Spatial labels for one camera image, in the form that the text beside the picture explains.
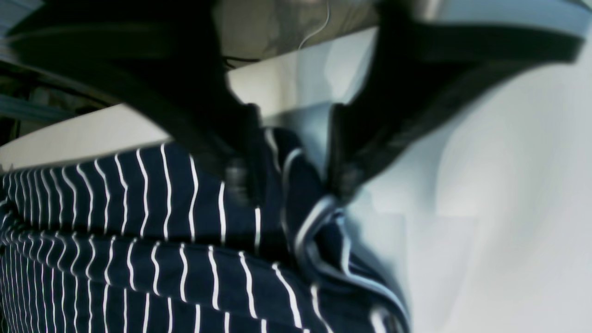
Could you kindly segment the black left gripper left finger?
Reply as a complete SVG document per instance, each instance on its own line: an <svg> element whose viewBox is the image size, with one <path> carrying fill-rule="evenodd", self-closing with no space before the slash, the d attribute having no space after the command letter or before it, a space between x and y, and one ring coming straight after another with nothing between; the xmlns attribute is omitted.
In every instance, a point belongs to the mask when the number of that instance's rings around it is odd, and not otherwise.
<svg viewBox="0 0 592 333"><path fill-rule="evenodd" d="M118 99L167 131L239 203L266 194L258 107L231 91L215 0L45 0L6 34L18 64Z"/></svg>

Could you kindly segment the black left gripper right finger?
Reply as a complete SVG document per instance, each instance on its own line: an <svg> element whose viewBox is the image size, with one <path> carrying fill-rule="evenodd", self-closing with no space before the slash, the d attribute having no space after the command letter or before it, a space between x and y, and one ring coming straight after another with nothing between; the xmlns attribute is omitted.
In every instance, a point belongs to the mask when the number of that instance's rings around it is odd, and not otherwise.
<svg viewBox="0 0 592 333"><path fill-rule="evenodd" d="M378 30L364 81L334 105L327 188L350 202L408 146L501 82L574 62L581 0L376 0Z"/></svg>

